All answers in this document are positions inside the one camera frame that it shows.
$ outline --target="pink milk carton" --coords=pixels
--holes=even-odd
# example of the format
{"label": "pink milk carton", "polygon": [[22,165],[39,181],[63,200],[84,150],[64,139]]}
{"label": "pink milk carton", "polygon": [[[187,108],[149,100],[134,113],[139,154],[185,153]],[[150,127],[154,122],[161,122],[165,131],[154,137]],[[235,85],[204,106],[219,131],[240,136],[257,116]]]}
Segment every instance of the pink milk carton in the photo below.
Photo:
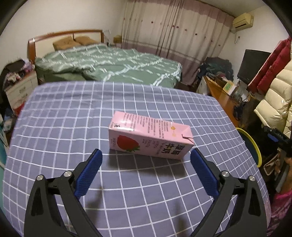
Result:
{"label": "pink milk carton", "polygon": [[120,111],[109,126],[110,149],[134,154],[182,159],[194,146],[188,125]]}

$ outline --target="red jacket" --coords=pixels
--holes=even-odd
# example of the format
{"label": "red jacket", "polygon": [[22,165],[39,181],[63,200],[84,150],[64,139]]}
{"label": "red jacket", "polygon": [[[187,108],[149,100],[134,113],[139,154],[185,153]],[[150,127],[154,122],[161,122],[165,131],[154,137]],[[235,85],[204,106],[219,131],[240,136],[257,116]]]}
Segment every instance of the red jacket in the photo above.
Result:
{"label": "red jacket", "polygon": [[281,41],[268,57],[262,68],[249,83],[252,93],[265,95],[276,75],[284,69],[291,60],[291,38]]}

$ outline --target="pink fabric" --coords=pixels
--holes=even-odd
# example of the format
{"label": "pink fabric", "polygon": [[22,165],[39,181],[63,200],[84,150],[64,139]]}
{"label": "pink fabric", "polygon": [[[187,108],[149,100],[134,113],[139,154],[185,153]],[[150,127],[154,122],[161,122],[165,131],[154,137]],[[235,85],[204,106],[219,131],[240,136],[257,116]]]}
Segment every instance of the pink fabric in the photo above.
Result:
{"label": "pink fabric", "polygon": [[271,205],[272,215],[271,221],[267,229],[267,236],[271,235],[273,231],[280,224],[285,217],[292,201],[292,190],[285,194],[275,194],[274,201]]}

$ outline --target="pile of clothes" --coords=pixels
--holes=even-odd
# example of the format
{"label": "pile of clothes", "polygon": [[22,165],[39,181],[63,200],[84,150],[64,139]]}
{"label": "pile of clothes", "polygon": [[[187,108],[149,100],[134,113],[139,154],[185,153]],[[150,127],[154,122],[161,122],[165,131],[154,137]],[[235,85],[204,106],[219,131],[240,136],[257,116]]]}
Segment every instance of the pile of clothes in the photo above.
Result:
{"label": "pile of clothes", "polygon": [[197,80],[201,80],[205,75],[211,79],[226,77],[233,81],[232,65],[229,60],[208,57],[197,70]]}

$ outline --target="green bedspread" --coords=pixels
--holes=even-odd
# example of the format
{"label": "green bedspread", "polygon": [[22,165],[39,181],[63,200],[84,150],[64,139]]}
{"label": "green bedspread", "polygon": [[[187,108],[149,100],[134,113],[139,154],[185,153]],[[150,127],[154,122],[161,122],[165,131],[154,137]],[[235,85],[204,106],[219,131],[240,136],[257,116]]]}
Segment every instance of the green bedspread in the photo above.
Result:
{"label": "green bedspread", "polygon": [[173,88],[180,81],[180,63],[135,49],[90,45],[51,52],[36,58],[43,72],[80,74],[86,80],[139,83]]}

